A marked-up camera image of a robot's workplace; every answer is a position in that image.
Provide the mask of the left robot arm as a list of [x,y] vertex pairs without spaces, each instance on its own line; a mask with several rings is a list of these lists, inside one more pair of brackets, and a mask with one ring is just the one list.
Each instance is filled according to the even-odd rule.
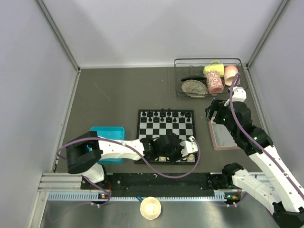
[[83,174],[97,188],[103,188],[108,177],[98,161],[129,159],[149,163],[163,157],[176,162],[197,152],[193,143],[183,141],[175,134],[126,141],[107,139],[98,136],[96,131],[89,131],[66,144],[67,171],[69,174]]

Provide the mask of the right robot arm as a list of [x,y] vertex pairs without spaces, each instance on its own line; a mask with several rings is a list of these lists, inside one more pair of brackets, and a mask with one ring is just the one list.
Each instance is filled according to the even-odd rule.
[[222,175],[210,179],[215,189],[241,188],[271,213],[281,228],[304,226],[304,189],[280,158],[267,133],[253,125],[251,110],[240,101],[214,98],[205,110],[206,119],[226,127],[234,142],[261,169],[271,186],[252,176],[234,162],[225,165]]

